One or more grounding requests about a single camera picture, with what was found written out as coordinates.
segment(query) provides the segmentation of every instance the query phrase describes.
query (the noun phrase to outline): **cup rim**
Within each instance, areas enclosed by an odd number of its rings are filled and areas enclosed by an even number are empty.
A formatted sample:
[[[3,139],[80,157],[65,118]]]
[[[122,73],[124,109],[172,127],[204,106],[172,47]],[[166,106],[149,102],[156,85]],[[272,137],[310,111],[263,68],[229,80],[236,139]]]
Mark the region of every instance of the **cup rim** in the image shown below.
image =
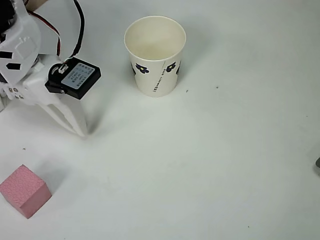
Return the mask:
[[[127,36],[127,33],[128,33],[128,31],[129,31],[129,29],[130,29],[133,25],[135,25],[137,22],[139,22],[139,21],[141,21],[141,20],[144,20],[144,19],[148,19],[148,18],[164,18],[164,19],[168,19],[168,20],[170,20],[170,21],[173,21],[175,24],[177,24],[177,25],[181,28],[181,30],[182,30],[182,32],[183,32],[183,34],[184,34],[184,43],[183,43],[181,49],[180,49],[177,53],[175,53],[174,55],[169,56],[169,57],[167,57],[167,58],[157,59],[157,60],[151,60],[151,59],[145,59],[145,58],[139,57],[139,56],[133,54],[133,53],[129,50],[129,48],[128,48],[128,46],[127,46],[127,43],[126,43],[126,36]],[[170,17],[167,17],[167,16],[151,15],[151,16],[145,16],[145,17],[139,18],[139,19],[137,19],[136,21],[134,21],[133,23],[131,23],[130,26],[126,29],[126,31],[125,31],[125,33],[124,33],[124,38],[123,38],[123,40],[124,40],[124,45],[125,45],[125,48],[127,49],[127,51],[128,51],[131,55],[135,56],[136,58],[138,58],[138,59],[140,59],[140,60],[143,60],[143,61],[147,61],[147,62],[162,62],[162,61],[166,61],[166,60],[172,59],[172,58],[174,58],[175,56],[177,56],[178,54],[181,53],[181,51],[184,49],[184,47],[185,47],[185,45],[186,45],[186,43],[187,43],[187,33],[186,33],[185,29],[181,26],[181,24],[178,23],[176,20],[174,20],[174,19],[172,19],[172,18],[170,18]]]

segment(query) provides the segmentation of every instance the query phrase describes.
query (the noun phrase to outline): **black wire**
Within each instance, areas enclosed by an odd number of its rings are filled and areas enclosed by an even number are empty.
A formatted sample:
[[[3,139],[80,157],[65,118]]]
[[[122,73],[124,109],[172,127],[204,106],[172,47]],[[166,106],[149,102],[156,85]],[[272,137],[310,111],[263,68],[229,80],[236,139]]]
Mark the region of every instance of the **black wire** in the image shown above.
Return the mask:
[[[81,45],[82,45],[82,41],[83,41],[83,38],[84,38],[84,33],[85,33],[85,15],[84,15],[84,12],[82,11],[82,8],[78,2],[78,0],[73,0],[75,6],[76,6],[76,9],[78,10],[79,12],[79,16],[80,16],[80,32],[79,32],[79,37],[78,37],[78,41],[75,45],[75,48],[73,50],[73,53],[71,54],[71,56],[69,58],[72,58],[74,57],[75,55],[77,55],[81,49]]]

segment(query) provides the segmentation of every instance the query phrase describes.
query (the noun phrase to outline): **cable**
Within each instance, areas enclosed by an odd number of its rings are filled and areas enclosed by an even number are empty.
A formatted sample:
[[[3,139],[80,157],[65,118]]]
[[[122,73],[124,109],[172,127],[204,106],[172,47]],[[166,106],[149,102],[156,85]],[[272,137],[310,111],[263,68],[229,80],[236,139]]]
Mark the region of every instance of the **cable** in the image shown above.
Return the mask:
[[[73,0],[73,2],[75,4],[76,9],[78,10],[78,13],[79,13],[79,16],[80,16],[80,32],[79,32],[79,37],[78,37],[78,41],[77,41],[77,43],[75,45],[75,48],[74,48],[72,54],[63,62],[64,64],[79,53],[79,51],[81,49],[82,41],[84,39],[84,33],[85,33],[85,15],[84,15],[84,12],[83,12],[78,0]]]
[[[60,56],[60,52],[61,52],[61,38],[60,38],[60,33],[59,31],[55,28],[55,26],[53,26],[48,20],[46,20],[44,17],[42,17],[41,15],[33,12],[33,11],[29,11],[27,10],[28,14],[30,14],[31,16],[39,19],[41,22],[43,22],[48,28],[50,28],[57,36],[58,36],[58,43],[57,43],[57,47],[56,47],[56,55]]]

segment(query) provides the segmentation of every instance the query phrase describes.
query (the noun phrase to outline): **black servo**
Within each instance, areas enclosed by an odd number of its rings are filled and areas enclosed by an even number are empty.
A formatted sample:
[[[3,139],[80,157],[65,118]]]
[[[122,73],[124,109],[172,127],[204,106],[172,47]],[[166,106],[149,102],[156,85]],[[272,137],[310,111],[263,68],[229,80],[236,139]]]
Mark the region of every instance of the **black servo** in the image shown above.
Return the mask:
[[[82,97],[101,77],[100,68],[78,58],[51,67],[45,87],[50,93]]]

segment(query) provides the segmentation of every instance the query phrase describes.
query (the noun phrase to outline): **red wire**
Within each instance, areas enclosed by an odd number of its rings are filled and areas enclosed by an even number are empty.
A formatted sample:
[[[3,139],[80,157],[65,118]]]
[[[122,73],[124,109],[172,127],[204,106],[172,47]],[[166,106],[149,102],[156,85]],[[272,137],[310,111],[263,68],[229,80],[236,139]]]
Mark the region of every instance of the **red wire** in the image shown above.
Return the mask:
[[[60,33],[59,31],[55,28],[55,26],[53,26],[48,20],[46,20],[44,17],[42,17],[41,15],[33,12],[33,11],[29,11],[27,10],[28,14],[32,15],[33,17],[39,19],[40,21],[42,21],[45,25],[47,25],[52,31],[56,32],[56,34],[58,34],[58,43],[57,43],[57,47],[56,47],[56,55],[60,56],[60,52],[61,52],[61,40],[60,40]]]

